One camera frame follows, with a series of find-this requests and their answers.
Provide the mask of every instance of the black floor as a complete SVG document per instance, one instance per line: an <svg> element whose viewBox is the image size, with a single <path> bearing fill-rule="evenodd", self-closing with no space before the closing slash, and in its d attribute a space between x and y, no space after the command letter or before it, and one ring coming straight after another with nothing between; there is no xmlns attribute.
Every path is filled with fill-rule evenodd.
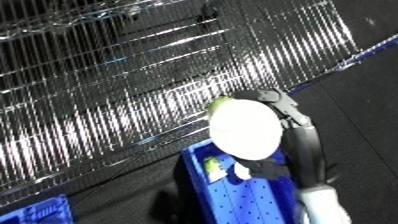
<svg viewBox="0 0 398 224"><path fill-rule="evenodd" d="M336 5L360 48L398 32L395 0L339 0ZM334 172L342 176L334 186L353 223L398 223L397 86L398 46L294 96L316 122L328 162L339 164ZM71 196L77 223L165 223L181 210L203 223L178 161L176 154L89 197L87 192Z"/></svg>

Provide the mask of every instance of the blue bin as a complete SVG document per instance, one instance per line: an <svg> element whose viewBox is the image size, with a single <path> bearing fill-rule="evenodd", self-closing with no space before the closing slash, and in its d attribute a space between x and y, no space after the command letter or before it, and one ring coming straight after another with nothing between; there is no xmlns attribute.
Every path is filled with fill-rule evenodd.
<svg viewBox="0 0 398 224"><path fill-rule="evenodd" d="M0 224L73 224L65 195L50 198L0 216Z"/></svg>
<svg viewBox="0 0 398 224"><path fill-rule="evenodd" d="M209 183L203 166L208 157L217 158L228 175ZM183 158L207 223L294 223L296 188L290 178L252 178L243 181L232 172L235 160L219 150L210 140L184 149ZM280 163L285 159L280 151L272 155L272 158Z"/></svg>

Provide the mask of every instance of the wire shelf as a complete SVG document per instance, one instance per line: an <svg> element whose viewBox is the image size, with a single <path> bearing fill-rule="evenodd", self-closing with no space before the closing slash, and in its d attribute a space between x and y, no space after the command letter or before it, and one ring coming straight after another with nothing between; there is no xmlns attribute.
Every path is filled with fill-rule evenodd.
<svg viewBox="0 0 398 224"><path fill-rule="evenodd" d="M287 89L356 50L327 0L0 1L0 204L154 151L216 96Z"/></svg>

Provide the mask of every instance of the robotic hand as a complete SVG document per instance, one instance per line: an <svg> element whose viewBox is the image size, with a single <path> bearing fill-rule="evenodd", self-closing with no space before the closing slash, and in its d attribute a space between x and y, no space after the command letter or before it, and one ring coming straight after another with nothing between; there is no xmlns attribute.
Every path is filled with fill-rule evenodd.
<svg viewBox="0 0 398 224"><path fill-rule="evenodd" d="M298 104L279 89L240 91L234 93L233 98L260 102L277 115L283 128L281 149L288 159L288 170L299 189L298 200L302 206L298 223L351 223L338 202L336 190L327 185L326 162L317 130L311 119L297 110ZM269 171L267 160L255 161L242 159L239 155L232 156L247 168L252 177L266 176L265 172Z"/></svg>

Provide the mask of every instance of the white object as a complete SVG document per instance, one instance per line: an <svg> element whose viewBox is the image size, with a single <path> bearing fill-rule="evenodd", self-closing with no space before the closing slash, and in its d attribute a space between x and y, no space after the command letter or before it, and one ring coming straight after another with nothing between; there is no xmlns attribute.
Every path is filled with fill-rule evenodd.
<svg viewBox="0 0 398 224"><path fill-rule="evenodd" d="M303 203L300 224L350 224L348 213L341 207L336 190L328 185L299 192Z"/></svg>
<svg viewBox="0 0 398 224"><path fill-rule="evenodd" d="M222 151L246 160L272 155L282 137L277 115L266 105L251 100L228 100L209 118L210 137Z"/></svg>
<svg viewBox="0 0 398 224"><path fill-rule="evenodd" d="M250 176L250 169L244 167L242 164L238 162L234 164L234 172L236 176L241 180L248 180L252 178L252 176Z"/></svg>

